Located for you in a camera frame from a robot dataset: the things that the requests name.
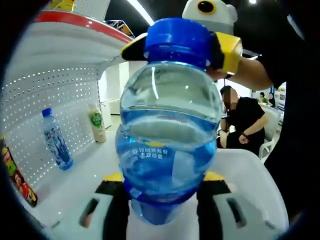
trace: water bottle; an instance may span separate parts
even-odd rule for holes
[[[214,36],[188,19],[148,30],[148,64],[121,97],[116,151],[134,212],[163,225],[197,191],[216,152],[222,102],[205,69]]]
[[[42,111],[43,133],[46,143],[53,153],[55,162],[61,170],[67,170],[73,165],[73,160],[67,148],[64,136],[56,119],[52,116],[52,109],[47,108]]]

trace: blue bottle cap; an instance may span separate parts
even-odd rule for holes
[[[47,108],[47,109],[45,109],[45,110],[42,110],[42,116],[43,117],[47,117],[47,116],[49,116],[49,115],[51,115],[52,114],[52,109],[51,109],[51,107],[49,107],[49,108]]]
[[[193,20],[161,19],[148,29],[144,56],[148,62],[181,62],[205,69],[212,60],[212,35]]]

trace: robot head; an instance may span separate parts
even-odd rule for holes
[[[189,0],[182,17],[205,25],[209,31],[229,35],[234,34],[234,22],[238,19],[235,7],[222,0]]]

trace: ceiling light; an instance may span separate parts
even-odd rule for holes
[[[144,9],[143,6],[137,0],[127,0],[139,13],[140,15],[147,21],[147,23],[152,26],[155,24],[155,21],[149,16],[147,11]]]

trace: white chair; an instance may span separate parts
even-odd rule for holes
[[[259,158],[264,163],[267,160],[268,155],[275,147],[274,136],[277,131],[278,123],[281,113],[270,106],[261,106],[263,111],[267,114],[268,123],[264,126],[265,140],[259,150]]]

